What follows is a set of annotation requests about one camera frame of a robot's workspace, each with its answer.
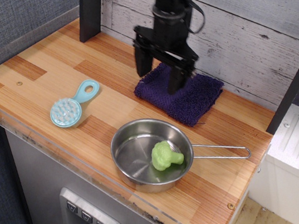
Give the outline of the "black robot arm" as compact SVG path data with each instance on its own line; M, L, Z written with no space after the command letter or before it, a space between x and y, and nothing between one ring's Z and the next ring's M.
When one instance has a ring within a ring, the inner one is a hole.
M192 0L155 0L153 28L136 26L134 31L135 63L140 77L151 71L153 59L171 67L168 93L175 94L193 75L198 55L188 46L190 33L199 33L204 25L192 31L193 10L204 14Z

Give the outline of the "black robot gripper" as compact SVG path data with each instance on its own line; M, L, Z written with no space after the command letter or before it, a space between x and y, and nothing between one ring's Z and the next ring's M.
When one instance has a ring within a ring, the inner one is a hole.
M134 27L135 63L140 77L151 71L153 59L171 67L168 94L184 87L195 70L198 55L187 45L189 30L184 21L169 23L155 18L153 28Z

